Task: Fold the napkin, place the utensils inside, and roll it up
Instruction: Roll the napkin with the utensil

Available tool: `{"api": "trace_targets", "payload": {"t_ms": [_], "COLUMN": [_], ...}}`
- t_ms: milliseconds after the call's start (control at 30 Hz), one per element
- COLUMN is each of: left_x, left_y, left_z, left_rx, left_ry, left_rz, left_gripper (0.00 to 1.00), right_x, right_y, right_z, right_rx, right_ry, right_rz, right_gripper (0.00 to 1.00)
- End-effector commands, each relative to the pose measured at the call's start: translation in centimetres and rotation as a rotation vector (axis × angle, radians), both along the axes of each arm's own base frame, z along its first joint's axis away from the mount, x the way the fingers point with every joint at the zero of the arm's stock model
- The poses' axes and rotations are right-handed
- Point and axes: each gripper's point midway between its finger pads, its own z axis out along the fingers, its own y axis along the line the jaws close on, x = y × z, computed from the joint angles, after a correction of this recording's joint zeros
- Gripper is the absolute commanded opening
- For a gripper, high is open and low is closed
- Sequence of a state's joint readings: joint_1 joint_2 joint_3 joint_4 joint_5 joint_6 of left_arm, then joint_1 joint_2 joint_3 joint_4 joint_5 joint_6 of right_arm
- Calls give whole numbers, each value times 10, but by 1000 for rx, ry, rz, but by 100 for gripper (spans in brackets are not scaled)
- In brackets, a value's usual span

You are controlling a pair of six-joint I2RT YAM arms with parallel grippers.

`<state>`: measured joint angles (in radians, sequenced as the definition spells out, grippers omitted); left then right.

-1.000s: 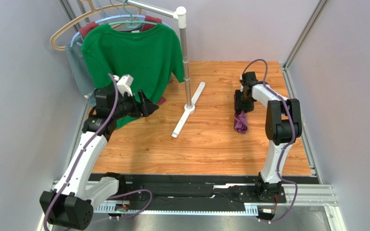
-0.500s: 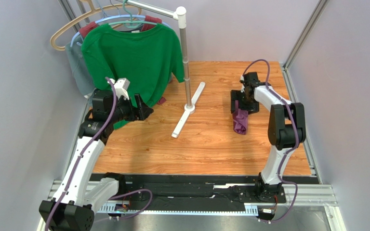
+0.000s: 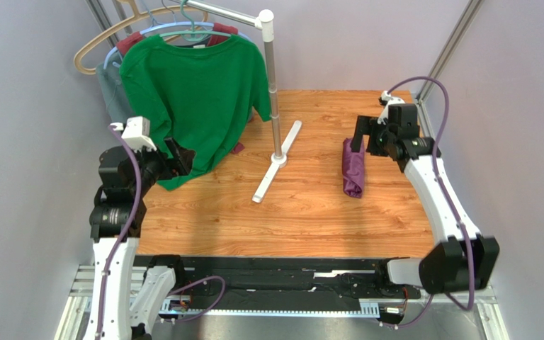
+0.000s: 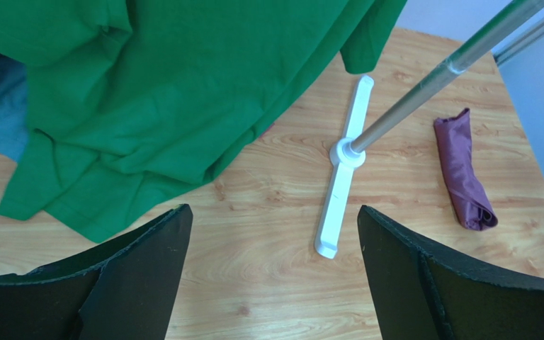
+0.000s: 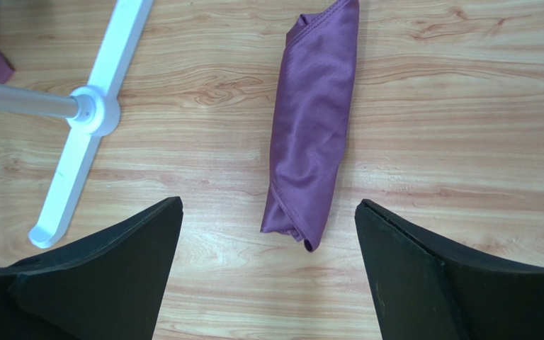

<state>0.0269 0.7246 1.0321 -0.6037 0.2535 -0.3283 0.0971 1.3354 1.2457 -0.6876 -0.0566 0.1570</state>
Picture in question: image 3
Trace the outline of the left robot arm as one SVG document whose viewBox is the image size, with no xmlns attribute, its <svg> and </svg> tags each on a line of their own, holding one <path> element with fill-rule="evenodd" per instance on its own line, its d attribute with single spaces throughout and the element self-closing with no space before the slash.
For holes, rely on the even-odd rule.
<svg viewBox="0 0 544 340">
<path fill-rule="evenodd" d="M 143 198 L 158 180 L 189 174 L 196 156 L 172 138 L 165 144 L 170 154 L 117 146 L 100 156 L 101 186 L 89 216 L 95 269 L 85 339 L 150 339 L 162 303 L 182 271 L 178 256 L 156 256 L 137 296 L 130 297 L 147 212 Z"/>
</svg>

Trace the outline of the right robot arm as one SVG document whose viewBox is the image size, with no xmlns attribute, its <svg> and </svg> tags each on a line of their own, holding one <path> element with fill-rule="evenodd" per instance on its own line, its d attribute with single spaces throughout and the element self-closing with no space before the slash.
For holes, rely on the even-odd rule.
<svg viewBox="0 0 544 340">
<path fill-rule="evenodd" d="M 430 295 L 484 290 L 499 243 L 482 235 L 458 200 L 435 139 L 421 135 L 417 107 L 387 104 L 379 117 L 358 116 L 351 151 L 391 158 L 414 188 L 431 226 L 434 248 L 420 259 L 387 260 L 387 280 Z"/>
</svg>

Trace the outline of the purple cloth napkin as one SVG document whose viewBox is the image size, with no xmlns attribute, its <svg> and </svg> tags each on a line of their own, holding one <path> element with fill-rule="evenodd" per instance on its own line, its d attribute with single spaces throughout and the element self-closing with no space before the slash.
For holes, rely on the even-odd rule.
<svg viewBox="0 0 544 340">
<path fill-rule="evenodd" d="M 366 184 L 364 148 L 361 146 L 359 152 L 351 150 L 351 138 L 343 141 L 343 152 L 341 161 L 341 173 L 343 177 L 343 192 L 351 198 L 362 198 L 363 189 Z"/>
</svg>

